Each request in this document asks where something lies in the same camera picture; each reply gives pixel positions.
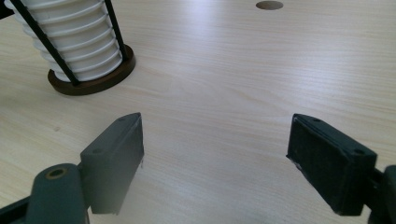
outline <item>grommet hole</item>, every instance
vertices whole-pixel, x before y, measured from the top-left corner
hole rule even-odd
[[[256,7],[264,10],[277,10],[283,7],[283,3],[277,1],[262,1],[257,3]]]

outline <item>brown circular base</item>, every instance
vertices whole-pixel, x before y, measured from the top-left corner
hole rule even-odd
[[[128,55],[128,60],[122,62],[116,70],[104,77],[100,77],[92,81],[80,82],[77,86],[73,86],[71,82],[61,81],[55,76],[55,73],[52,70],[49,70],[49,83],[56,91],[65,95],[88,95],[107,90],[108,88],[119,84],[128,77],[129,74],[131,74],[132,70],[134,70],[134,66],[136,65],[134,51],[128,45],[125,45],[125,49]]]

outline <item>stacked white rings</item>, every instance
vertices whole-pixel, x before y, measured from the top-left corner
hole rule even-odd
[[[79,81],[91,81],[115,70],[122,57],[104,0],[22,0],[29,13],[58,50]],[[34,40],[33,45],[49,62],[61,81],[70,82],[41,41],[9,1],[23,31]]]

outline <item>wood grain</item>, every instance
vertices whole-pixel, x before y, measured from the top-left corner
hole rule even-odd
[[[137,64],[71,97],[13,18],[0,21],[0,207],[41,170],[79,162],[114,119],[141,112],[146,156],[121,213],[92,223],[366,223],[339,217],[285,157],[293,113],[396,163],[396,3],[118,0]]]

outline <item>wooden table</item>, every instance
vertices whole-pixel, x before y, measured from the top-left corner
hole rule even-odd
[[[118,0],[137,65],[71,97],[13,18],[0,21],[0,207],[35,175],[141,112],[146,156],[120,214],[92,223],[366,223],[339,217],[285,157],[291,116],[318,117],[396,163],[396,3]]]

